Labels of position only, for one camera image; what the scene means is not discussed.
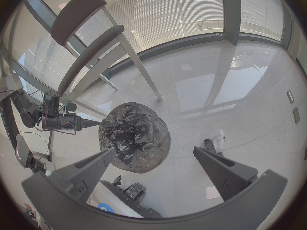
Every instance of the chair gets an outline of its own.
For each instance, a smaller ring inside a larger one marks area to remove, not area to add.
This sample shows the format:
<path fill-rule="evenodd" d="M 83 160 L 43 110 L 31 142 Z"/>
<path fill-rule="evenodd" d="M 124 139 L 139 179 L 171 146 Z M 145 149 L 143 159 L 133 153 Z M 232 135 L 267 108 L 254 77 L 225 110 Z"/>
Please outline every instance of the chair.
<path fill-rule="evenodd" d="M 152 79 L 148 75 L 148 72 L 122 33 L 124 31 L 124 27 L 122 25 L 117 25 L 116 21 L 105 7 L 106 4 L 107 3 L 105 0 L 71 0 L 61 10 L 54 21 L 50 34 L 58 44 L 66 47 L 70 47 L 67 42 L 79 29 L 79 27 L 100 9 L 103 10 L 113 24 L 113 27 L 109 28 L 102 35 L 97 37 L 81 53 L 81 55 L 77 57 L 75 62 L 63 77 L 59 85 L 58 92 L 63 95 L 64 92 L 71 86 L 71 83 L 74 81 L 79 71 L 84 66 L 87 66 L 90 71 L 87 72 L 87 74 L 79 81 L 73 91 L 69 94 L 71 97 L 77 99 L 94 80 L 96 80 L 98 77 L 102 78 L 101 73 L 104 72 L 111 64 L 125 54 L 128 54 L 157 96 L 158 100 L 162 100 L 162 97 Z M 98 57 L 100 57 L 118 42 L 120 43 L 118 46 L 107 53 L 94 66 L 91 66 L 91 63 L 97 60 Z M 117 89 L 108 79 L 105 79 L 105 77 L 102 79 L 114 89 Z"/>

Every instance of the trash bin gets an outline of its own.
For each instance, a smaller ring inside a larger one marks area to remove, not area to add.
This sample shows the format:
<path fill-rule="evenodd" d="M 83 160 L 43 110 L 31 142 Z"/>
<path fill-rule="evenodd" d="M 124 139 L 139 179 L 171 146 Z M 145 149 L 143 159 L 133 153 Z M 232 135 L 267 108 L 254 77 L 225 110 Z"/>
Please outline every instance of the trash bin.
<path fill-rule="evenodd" d="M 166 123 L 148 106 L 129 102 L 102 120 L 100 150 L 115 148 L 113 166 L 134 173 L 148 172 L 166 159 L 170 134 Z"/>

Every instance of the blue circle logo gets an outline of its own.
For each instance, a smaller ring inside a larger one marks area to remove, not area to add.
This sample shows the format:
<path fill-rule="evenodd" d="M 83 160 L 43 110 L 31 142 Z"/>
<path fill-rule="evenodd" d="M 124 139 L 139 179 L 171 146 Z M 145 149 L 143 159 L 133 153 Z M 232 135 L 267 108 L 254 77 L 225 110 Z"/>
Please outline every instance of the blue circle logo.
<path fill-rule="evenodd" d="M 110 213 L 114 213 L 114 214 L 115 214 L 114 210 L 113 210 L 109 205 L 107 205 L 107 204 L 101 203 L 101 204 L 99 204 L 99 205 L 97 206 L 97 208 L 98 208 L 98 209 L 101 209 L 101 210 L 103 210 L 103 211 L 106 211 L 106 212 L 110 212 Z"/>

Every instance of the white tile floor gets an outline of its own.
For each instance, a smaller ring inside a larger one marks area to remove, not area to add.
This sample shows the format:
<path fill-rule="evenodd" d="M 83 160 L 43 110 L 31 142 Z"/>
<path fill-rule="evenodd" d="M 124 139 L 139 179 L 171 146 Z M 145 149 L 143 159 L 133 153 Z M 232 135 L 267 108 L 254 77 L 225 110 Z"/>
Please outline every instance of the white tile floor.
<path fill-rule="evenodd" d="M 198 44 L 144 61 L 163 100 L 158 101 L 136 67 L 111 77 L 115 91 L 98 84 L 80 98 L 110 111 L 125 102 L 152 108 L 167 124 L 171 149 L 154 170 L 134 174 L 109 166 L 103 179 L 122 174 L 122 187 L 140 182 L 147 187 L 141 205 L 163 217 L 180 216 L 220 204 L 207 199 L 213 184 L 198 161 L 193 147 L 203 147 L 222 129 L 224 156 L 258 169 L 272 169 L 288 178 L 277 207 L 263 223 L 273 222 L 305 178 L 307 145 L 307 83 L 298 65 L 283 48 L 239 41 Z M 291 105 L 286 91 L 291 90 Z M 298 107 L 295 124 L 292 110 Z M 97 127 L 76 136 L 56 134 L 56 156 L 77 161 L 99 151 Z"/>

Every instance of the robotic arm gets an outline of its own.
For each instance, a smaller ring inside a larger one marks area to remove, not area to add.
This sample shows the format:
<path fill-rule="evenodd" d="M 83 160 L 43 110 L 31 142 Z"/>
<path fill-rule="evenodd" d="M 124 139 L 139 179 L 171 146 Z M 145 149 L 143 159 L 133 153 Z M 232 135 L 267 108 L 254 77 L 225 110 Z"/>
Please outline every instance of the robotic arm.
<path fill-rule="evenodd" d="M 11 100 L 18 110 L 23 124 L 34 128 L 41 123 L 43 131 L 74 130 L 75 133 L 83 128 L 99 125 L 99 121 L 83 119 L 72 113 L 77 106 L 67 103 L 63 112 L 59 112 L 60 94 L 54 90 L 44 93 L 44 101 L 40 106 L 32 103 L 23 90 L 23 85 L 17 73 L 7 76 L 0 81 L 0 112 L 6 133 L 12 143 L 17 160 L 24 168 L 33 172 L 45 172 L 44 164 L 35 159 L 17 128 Z"/>

